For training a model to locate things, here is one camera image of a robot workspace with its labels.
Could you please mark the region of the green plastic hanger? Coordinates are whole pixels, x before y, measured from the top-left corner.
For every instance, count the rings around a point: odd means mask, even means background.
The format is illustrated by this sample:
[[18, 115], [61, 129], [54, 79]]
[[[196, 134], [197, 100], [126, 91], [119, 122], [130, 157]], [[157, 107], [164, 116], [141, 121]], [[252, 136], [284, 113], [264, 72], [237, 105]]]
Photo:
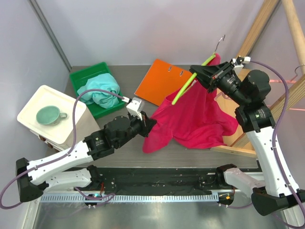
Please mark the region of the green plastic hanger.
[[[212, 61], [215, 57], [216, 57], [216, 51], [218, 49], [219, 43], [221, 41], [223, 41], [225, 39], [226, 35], [224, 34], [220, 40], [218, 41], [214, 52], [212, 53], [212, 55], [210, 57], [208, 57], [203, 63], [202, 66], [206, 66], [210, 61]], [[179, 98], [181, 98], [193, 85], [193, 82], [196, 78], [197, 74], [193, 73], [191, 75], [191, 77], [186, 81], [186, 83], [181, 87], [181, 89], [179, 90], [179, 92], [177, 93], [177, 95], [175, 96], [175, 98], [172, 101], [172, 105], [175, 105], [177, 103], [177, 101], [179, 100]]]

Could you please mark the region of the magenta t shirt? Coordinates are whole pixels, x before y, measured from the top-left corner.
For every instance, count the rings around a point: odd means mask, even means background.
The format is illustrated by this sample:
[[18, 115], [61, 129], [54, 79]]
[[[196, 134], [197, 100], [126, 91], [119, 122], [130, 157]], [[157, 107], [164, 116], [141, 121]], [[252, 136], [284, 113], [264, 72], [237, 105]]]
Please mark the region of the magenta t shirt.
[[224, 145], [224, 136], [233, 135], [237, 120], [223, 112], [215, 100], [217, 92], [208, 93], [199, 82], [172, 104], [177, 91], [165, 97], [152, 114], [156, 120], [142, 150], [153, 153], [177, 141], [189, 149], [207, 149]]

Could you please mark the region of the pink plastic hanger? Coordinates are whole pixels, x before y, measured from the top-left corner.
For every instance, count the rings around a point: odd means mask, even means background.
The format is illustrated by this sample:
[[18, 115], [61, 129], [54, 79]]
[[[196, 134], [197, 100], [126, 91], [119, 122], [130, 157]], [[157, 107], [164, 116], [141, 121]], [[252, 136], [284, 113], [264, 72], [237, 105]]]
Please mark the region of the pink plastic hanger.
[[[299, 66], [297, 66], [296, 68], [295, 68], [295, 70], [294, 70], [294, 73], [295, 73], [295, 76], [292, 78], [292, 79], [290, 79], [290, 80], [286, 80], [285, 82], [287, 83], [287, 84], [295, 84], [296, 83], [296, 81], [295, 81], [295, 79], [298, 77], [298, 73], [297, 73], [297, 70], [299, 69], [299, 68], [301, 68], [301, 67], [304, 67], [304, 63], [302, 64], [302, 65], [299, 65]], [[269, 81], [269, 83], [283, 83], [281, 80], [270, 80]], [[215, 101], [219, 98], [219, 97], [222, 97], [223, 99], [227, 99], [227, 100], [230, 100], [230, 98], [228, 97], [228, 96], [226, 96], [223, 92], [219, 92], [217, 95], [216, 95], [216, 97], [215, 97]], [[304, 109], [301, 109], [301, 108], [289, 108], [289, 110], [294, 110], [294, 111], [305, 111]]]

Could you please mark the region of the teal t shirt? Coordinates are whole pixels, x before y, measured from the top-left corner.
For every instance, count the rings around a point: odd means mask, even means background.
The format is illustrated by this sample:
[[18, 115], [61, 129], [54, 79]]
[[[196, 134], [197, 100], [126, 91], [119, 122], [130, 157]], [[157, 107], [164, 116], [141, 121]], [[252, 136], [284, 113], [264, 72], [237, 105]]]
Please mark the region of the teal t shirt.
[[[84, 86], [77, 90], [77, 95], [91, 89], [101, 89], [114, 94], [119, 94], [120, 92], [120, 86], [110, 73], [103, 73], [90, 78]], [[119, 103], [118, 97], [100, 91], [87, 92], [80, 98], [80, 101], [86, 105], [97, 104], [104, 109], [112, 108]]]

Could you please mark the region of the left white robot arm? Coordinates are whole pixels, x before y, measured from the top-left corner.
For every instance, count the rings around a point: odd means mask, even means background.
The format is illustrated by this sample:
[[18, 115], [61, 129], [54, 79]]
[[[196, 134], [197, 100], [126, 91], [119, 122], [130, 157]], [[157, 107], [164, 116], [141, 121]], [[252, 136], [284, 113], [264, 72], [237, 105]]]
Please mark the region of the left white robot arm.
[[156, 125], [155, 119], [141, 112], [141, 118], [131, 114], [117, 116], [103, 129], [93, 132], [72, 147], [43, 159], [16, 161], [16, 178], [20, 202], [29, 202], [43, 195], [55, 183], [58, 173], [80, 164], [109, 156], [137, 135], [148, 137]]

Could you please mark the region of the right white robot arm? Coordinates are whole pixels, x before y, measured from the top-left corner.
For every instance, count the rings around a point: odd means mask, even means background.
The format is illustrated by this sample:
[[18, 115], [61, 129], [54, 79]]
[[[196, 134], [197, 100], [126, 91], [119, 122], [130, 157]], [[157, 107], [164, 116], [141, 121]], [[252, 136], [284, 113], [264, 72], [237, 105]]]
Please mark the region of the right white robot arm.
[[219, 65], [190, 67], [208, 92], [219, 89], [238, 104], [236, 120], [253, 145], [264, 175], [261, 182], [228, 164], [217, 168], [216, 185], [233, 186], [244, 192], [262, 216], [296, 205], [303, 208], [305, 192], [291, 175], [278, 143], [280, 121], [274, 120], [264, 102], [271, 91], [269, 76], [261, 70], [251, 70], [243, 80], [237, 76], [237, 67], [249, 62], [250, 58], [244, 57]]

